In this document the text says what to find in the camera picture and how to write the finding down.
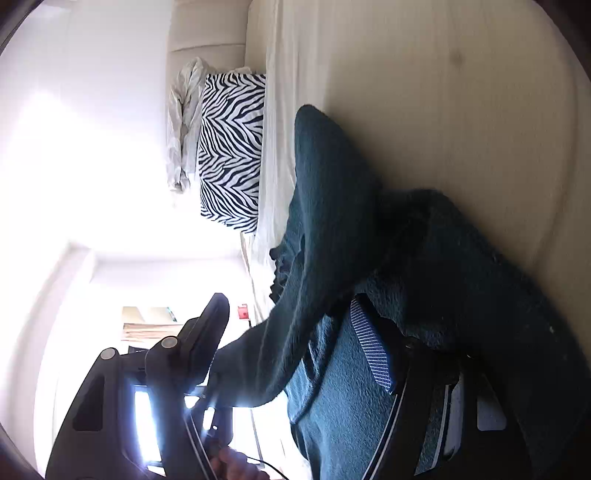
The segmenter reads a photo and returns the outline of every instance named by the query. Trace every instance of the white sheet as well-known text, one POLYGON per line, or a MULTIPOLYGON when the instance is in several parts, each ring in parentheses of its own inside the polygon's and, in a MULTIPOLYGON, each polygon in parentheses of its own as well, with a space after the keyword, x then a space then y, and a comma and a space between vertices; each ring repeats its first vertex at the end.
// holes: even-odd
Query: white sheet
MULTIPOLYGON (((254 2, 272 12, 259 221, 248 249, 260 319, 272 307, 268 251, 284 232, 296 180, 293 122, 312 103, 344 128, 387 185, 442 190, 547 287, 579 335, 591 330, 583 294, 591 288, 589 220, 569 237, 583 261, 570 262, 560 284, 546 281, 545 267, 554 236, 566 228, 573 169, 589 163, 589 146, 573 132, 591 87, 537 4, 254 2)), ((584 217, 575 217, 581 225, 584 217)), ((590 337, 581 339, 588 354, 590 337)))

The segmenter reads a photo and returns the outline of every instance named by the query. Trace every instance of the white wall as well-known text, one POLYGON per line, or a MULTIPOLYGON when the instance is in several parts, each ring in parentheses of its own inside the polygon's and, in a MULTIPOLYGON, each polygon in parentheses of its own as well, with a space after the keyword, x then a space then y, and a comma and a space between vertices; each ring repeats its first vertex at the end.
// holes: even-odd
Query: white wall
POLYGON ((120 344, 121 305, 93 288, 94 271, 95 264, 90 262, 80 269, 43 352, 33 415, 34 457, 42 475, 61 423, 88 370, 102 350, 120 344))
POLYGON ((42 5, 0 56, 0 422, 33 464, 33 399, 21 400, 39 366, 22 362, 23 332, 39 322, 51 331, 57 314, 39 311, 69 245, 101 259, 238 258, 238 234, 174 210, 166 188, 170 9, 171 0, 42 5))

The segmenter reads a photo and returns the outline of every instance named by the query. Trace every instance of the bright light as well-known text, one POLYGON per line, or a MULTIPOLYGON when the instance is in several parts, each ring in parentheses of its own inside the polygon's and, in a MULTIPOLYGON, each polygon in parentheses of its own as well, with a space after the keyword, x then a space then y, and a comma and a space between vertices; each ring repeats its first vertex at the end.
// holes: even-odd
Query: bright light
POLYGON ((156 425, 147 392, 135 392, 135 425, 138 429, 139 449, 144 462, 161 462, 160 450, 156 441, 156 425))
POLYGON ((166 476, 166 472, 164 471, 164 468, 162 468, 161 466, 148 465, 148 470, 150 470, 150 472, 166 476))
POLYGON ((230 442, 230 448, 249 457, 260 458, 256 448, 255 432, 252 428, 251 409, 232 409, 232 423, 234 438, 230 442))
POLYGON ((211 407, 203 412, 203 430, 209 430, 212 427, 214 413, 215 410, 211 407))
POLYGON ((191 410, 191 408, 193 408, 195 406, 195 404, 197 403, 197 400, 199 400, 199 397, 187 396, 187 397, 185 397, 185 405, 187 406, 187 408, 189 410, 191 410))

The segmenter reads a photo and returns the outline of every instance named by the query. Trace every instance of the white pillow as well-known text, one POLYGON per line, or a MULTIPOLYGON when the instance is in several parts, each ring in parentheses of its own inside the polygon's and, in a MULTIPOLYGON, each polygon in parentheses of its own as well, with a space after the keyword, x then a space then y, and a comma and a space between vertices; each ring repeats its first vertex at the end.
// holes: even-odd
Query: white pillow
MULTIPOLYGON (((231 70, 251 73, 249 67, 231 70)), ((220 73, 196 57, 188 62, 173 80, 168 93, 166 127, 166 173, 168 187, 174 193, 196 190, 199 198, 197 143, 201 131, 203 89, 207 74, 220 73)))

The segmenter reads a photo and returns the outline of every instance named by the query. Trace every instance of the zebra print pillow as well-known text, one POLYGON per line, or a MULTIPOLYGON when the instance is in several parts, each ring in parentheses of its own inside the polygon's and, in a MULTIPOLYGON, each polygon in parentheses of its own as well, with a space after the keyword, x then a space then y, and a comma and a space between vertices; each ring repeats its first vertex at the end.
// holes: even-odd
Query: zebra print pillow
POLYGON ((256 231, 265 76, 207 76, 198 159, 201 215, 256 231))

